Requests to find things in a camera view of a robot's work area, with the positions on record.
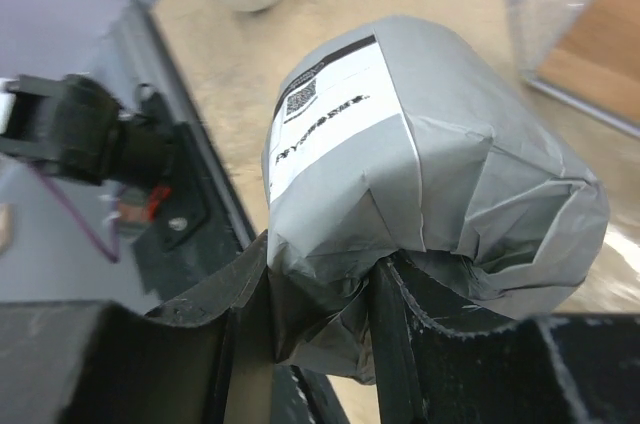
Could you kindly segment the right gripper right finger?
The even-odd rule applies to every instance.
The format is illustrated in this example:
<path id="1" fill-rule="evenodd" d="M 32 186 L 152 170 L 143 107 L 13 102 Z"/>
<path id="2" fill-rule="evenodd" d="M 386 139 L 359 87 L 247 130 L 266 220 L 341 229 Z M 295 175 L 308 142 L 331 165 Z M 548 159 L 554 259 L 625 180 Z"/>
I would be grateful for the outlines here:
<path id="1" fill-rule="evenodd" d="M 639 318 L 512 320 L 419 270 L 403 253 L 368 284 L 385 423 L 635 423 Z"/>

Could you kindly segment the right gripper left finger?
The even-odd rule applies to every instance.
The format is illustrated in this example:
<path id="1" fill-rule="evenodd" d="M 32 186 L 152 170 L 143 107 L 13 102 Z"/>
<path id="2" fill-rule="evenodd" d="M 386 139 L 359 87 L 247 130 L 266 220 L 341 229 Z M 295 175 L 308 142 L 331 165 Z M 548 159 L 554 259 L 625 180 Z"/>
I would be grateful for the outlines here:
<path id="1" fill-rule="evenodd" d="M 2 421 L 268 422 L 266 244 L 144 317 L 107 301 L 4 304 Z"/>

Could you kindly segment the grey roll white label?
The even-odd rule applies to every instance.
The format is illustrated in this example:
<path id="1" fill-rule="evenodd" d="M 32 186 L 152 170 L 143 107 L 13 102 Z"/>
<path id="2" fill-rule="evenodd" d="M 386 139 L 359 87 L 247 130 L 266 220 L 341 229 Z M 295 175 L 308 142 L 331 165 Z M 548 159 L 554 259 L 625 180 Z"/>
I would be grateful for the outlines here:
<path id="1" fill-rule="evenodd" d="M 454 31 L 406 15 L 316 48 L 282 82 L 262 172 L 279 362 L 375 380 L 365 290 L 406 251 L 510 318 L 583 283 L 602 182 Z"/>

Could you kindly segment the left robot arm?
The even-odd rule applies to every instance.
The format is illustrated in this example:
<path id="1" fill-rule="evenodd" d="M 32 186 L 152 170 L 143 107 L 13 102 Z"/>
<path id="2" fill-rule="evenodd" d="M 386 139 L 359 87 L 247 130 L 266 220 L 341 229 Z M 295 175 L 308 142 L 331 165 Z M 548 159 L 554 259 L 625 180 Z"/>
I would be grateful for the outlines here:
<path id="1" fill-rule="evenodd" d="M 100 186 L 118 182 L 123 190 L 150 192 L 152 203 L 171 193 L 177 145 L 160 118 L 130 111 L 98 81 L 85 74 L 60 80 L 19 75 L 1 82 L 1 152 L 28 166 L 109 262 L 120 259 L 118 235 L 105 244 L 64 191 L 61 178 Z"/>

